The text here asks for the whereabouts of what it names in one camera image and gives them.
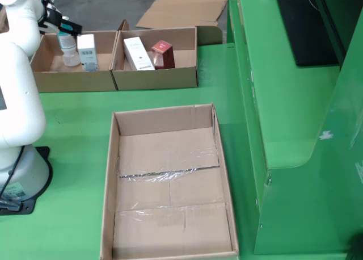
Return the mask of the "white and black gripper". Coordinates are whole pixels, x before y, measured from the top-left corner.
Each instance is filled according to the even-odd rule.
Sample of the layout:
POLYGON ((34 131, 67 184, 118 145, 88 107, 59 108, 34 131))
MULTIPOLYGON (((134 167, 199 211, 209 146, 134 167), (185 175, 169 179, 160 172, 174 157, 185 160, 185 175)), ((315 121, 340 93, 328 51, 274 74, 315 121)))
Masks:
POLYGON ((49 2, 39 2, 36 4, 36 19, 42 35, 45 33, 82 34, 81 25, 71 22, 66 16, 62 17, 62 14, 55 5, 49 2))

